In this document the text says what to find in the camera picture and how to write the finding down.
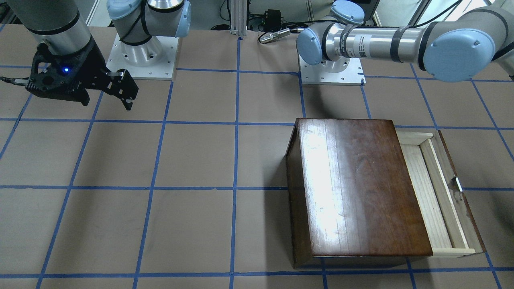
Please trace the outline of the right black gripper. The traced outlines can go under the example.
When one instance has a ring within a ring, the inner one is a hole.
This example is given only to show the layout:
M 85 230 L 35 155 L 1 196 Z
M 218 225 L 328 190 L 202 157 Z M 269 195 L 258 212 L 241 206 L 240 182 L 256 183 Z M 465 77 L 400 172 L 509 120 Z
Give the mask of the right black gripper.
M 107 68 L 104 56 L 94 38 L 91 38 L 83 49 L 85 57 L 77 73 L 77 79 L 84 88 L 101 90 L 106 94 L 121 100 L 126 110 L 131 110 L 133 101 L 139 92 L 139 87 L 130 72 L 121 68 L 111 71 Z M 76 91 L 76 100 L 83 106 L 88 106 L 90 97 L 87 90 Z

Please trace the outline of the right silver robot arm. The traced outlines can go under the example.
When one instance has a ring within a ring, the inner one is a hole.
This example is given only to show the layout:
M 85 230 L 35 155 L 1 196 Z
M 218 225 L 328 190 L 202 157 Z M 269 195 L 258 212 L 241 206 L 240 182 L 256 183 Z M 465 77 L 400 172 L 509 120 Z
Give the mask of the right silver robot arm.
M 130 71 L 111 71 L 80 18 L 73 0 L 8 0 L 10 8 L 38 40 L 31 75 L 1 77 L 46 99 L 89 104 L 88 89 L 117 97 L 131 110 L 139 88 Z M 129 64 L 147 66 L 162 58 L 158 37 L 188 35 L 192 8 L 188 0 L 109 0 L 107 10 Z

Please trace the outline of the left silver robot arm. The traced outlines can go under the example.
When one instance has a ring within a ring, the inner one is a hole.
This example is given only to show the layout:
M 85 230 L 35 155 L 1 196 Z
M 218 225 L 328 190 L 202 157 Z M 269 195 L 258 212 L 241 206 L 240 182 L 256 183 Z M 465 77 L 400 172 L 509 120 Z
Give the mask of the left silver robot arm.
M 363 9 L 348 0 L 299 33 L 299 56 L 309 65 L 366 58 L 417 63 L 444 82 L 468 80 L 497 63 L 513 77 L 513 14 L 498 6 L 472 9 L 456 21 L 426 27 L 365 27 Z

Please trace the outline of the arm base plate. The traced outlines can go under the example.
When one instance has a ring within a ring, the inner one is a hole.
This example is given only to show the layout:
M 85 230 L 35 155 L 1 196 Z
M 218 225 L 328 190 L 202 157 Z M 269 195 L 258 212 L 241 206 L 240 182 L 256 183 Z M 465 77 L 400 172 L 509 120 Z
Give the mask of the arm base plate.
M 134 80 L 173 80 L 181 38 L 153 36 L 147 43 L 130 46 L 116 35 L 106 66 L 125 68 Z
M 365 85 L 365 74 L 360 59 L 349 59 L 336 55 L 336 61 L 328 60 L 322 49 L 305 49 L 304 56 L 320 61 L 310 65 L 298 55 L 301 83 L 304 85 Z

